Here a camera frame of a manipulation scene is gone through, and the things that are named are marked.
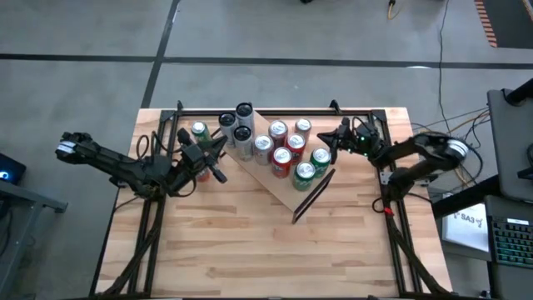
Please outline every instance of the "wooden table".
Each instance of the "wooden table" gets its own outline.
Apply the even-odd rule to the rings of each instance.
[[[385,110],[393,142],[412,135],[405,108]],[[157,130],[160,111],[139,112],[131,157],[138,138]],[[279,118],[293,124],[299,117]],[[216,117],[181,117],[179,127],[190,128],[198,119],[212,131],[217,128]],[[324,147],[317,133],[331,131],[341,121],[331,116],[309,119],[313,148]],[[417,160],[413,155],[397,165],[408,167]],[[364,157],[339,152],[329,187],[295,225],[292,212],[230,157],[219,167],[227,183],[212,179],[199,184],[190,197],[167,199],[153,297],[397,296],[385,218],[371,210],[371,202],[380,196],[376,170]],[[427,195],[420,187],[412,192]],[[130,198],[132,192],[122,190],[117,205]],[[416,254],[439,284],[451,290],[431,205],[416,197],[406,197],[405,205]],[[97,292],[108,288],[132,257],[141,211],[139,200],[115,213]],[[146,263],[147,255],[141,270]],[[410,286],[405,257],[402,264]]]

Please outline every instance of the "silver can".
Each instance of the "silver can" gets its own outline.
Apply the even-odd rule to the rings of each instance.
[[[294,133],[300,133],[306,141],[309,140],[309,133],[311,133],[311,121],[307,119],[300,119],[294,124]]]
[[[233,132],[237,155],[242,161],[249,161],[253,158],[252,130],[246,126],[239,126]]]
[[[255,126],[253,122],[253,107],[251,103],[243,102],[237,105],[235,109],[237,115],[237,121],[239,126],[246,126],[252,130],[252,135],[255,132]]]
[[[274,121],[268,127],[268,135],[272,138],[274,142],[274,149],[279,147],[285,147],[286,136],[288,135],[289,130],[286,124],[282,121]]]
[[[239,126],[237,124],[237,119],[235,118],[235,113],[222,113],[220,116],[218,116],[218,125],[220,126],[220,131],[222,134],[227,136],[226,146],[234,148],[235,138],[233,137],[233,132]]]
[[[253,156],[256,162],[262,166],[270,164],[272,160],[272,149],[274,149],[274,142],[266,134],[256,137],[253,143]]]

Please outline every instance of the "red soda can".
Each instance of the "red soda can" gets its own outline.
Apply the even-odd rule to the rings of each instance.
[[[294,133],[286,140],[286,147],[292,153],[292,164],[301,162],[303,151],[306,149],[306,139],[299,133]]]
[[[209,180],[209,169],[206,167],[197,174],[197,183],[204,183]]]
[[[285,147],[279,147],[272,155],[272,173],[277,178],[286,178],[291,172],[291,151]]]

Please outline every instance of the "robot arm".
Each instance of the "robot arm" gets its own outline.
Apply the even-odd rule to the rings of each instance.
[[[79,132],[65,132],[57,146],[56,155],[65,163],[93,166],[111,175],[111,183],[118,185],[119,181],[125,182],[142,198],[152,198],[164,193],[179,197],[179,190],[205,168],[210,168],[219,182],[226,182],[226,177],[217,168],[217,159],[227,137],[195,144],[183,128],[177,136],[182,145],[182,159],[175,165],[170,157],[159,154],[132,159],[100,146],[88,133]]]
[[[461,140],[429,133],[417,134],[404,142],[387,146],[374,126],[363,122],[359,127],[350,129],[347,117],[342,119],[338,129],[318,133],[318,137],[329,146],[331,163],[335,163],[338,150],[364,155],[372,166],[380,169],[397,159],[418,153],[425,160],[410,168],[407,175],[412,180],[423,178],[436,170],[457,168],[468,153],[468,147]]]
[[[386,215],[389,236],[403,250],[430,291],[434,294],[449,294],[429,274],[403,238],[393,218],[391,201],[402,201],[416,180],[426,177],[436,170],[449,171],[457,168],[465,159],[469,148],[456,138],[429,133],[417,134],[409,137],[404,142],[388,146],[380,139],[379,132],[371,124],[362,122],[358,128],[350,129],[350,120],[347,117],[342,119],[338,129],[332,132],[319,133],[318,137],[330,147],[331,163],[335,163],[338,150],[364,155],[368,157],[368,161],[374,167],[380,170],[389,166],[395,160],[414,153],[424,157],[424,160],[414,166],[399,167],[390,175],[385,192],[382,195],[383,212]]]

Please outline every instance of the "soda can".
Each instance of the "soda can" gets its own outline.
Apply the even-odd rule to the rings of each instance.
[[[310,161],[315,166],[315,178],[321,178],[330,165],[331,154],[325,148],[317,148],[311,153]]]
[[[209,134],[209,129],[204,122],[194,122],[191,126],[191,133],[197,140],[197,143],[211,141],[211,134]]]
[[[237,119],[235,118],[235,113],[222,113],[220,116],[218,116],[218,125],[220,126],[220,131],[222,134],[227,136],[226,146],[234,148],[235,138],[233,137],[233,132],[239,126],[237,124]]]
[[[306,191],[311,187],[315,177],[315,167],[310,162],[300,162],[294,169],[292,185],[298,191]]]
[[[239,126],[233,132],[237,154],[242,161],[249,161],[253,158],[252,130],[246,126]]]
[[[210,172],[208,167],[204,168],[197,174],[197,183],[204,183],[210,178]]]
[[[291,172],[291,151],[285,147],[274,150],[272,155],[272,173],[277,178],[286,178]]]
[[[257,136],[256,141],[253,143],[253,156],[256,158],[256,162],[262,166],[269,164],[273,148],[274,142],[269,136],[266,134]]]
[[[288,132],[289,131],[286,124],[282,121],[274,121],[270,124],[270,127],[268,128],[268,135],[274,142],[274,149],[285,147],[286,136]]]
[[[300,133],[306,141],[309,141],[309,133],[311,132],[311,121],[307,119],[300,119],[294,124],[294,133]]]
[[[292,153],[292,164],[298,164],[306,148],[306,139],[301,134],[293,133],[286,140],[286,147]]]
[[[243,102],[237,105],[235,109],[237,115],[237,122],[239,126],[246,126],[252,130],[252,134],[255,132],[255,126],[253,122],[253,107],[251,103]]]

